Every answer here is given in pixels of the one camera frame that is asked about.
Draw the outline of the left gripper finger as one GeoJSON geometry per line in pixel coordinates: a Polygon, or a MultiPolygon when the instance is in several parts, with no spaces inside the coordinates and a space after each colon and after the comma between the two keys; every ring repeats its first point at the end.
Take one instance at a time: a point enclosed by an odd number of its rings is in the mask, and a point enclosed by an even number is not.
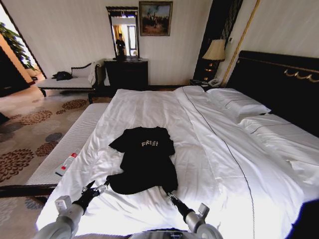
{"type": "Polygon", "coordinates": [[[98,192],[99,192],[99,194],[102,194],[103,192],[105,192],[106,190],[108,190],[109,185],[110,185],[109,180],[106,180],[104,184],[100,185],[100,186],[98,187],[98,192]]]}
{"type": "Polygon", "coordinates": [[[95,180],[93,180],[92,182],[90,182],[86,186],[84,186],[82,188],[82,194],[84,194],[86,191],[90,190],[94,183],[95,183],[95,180]]]}

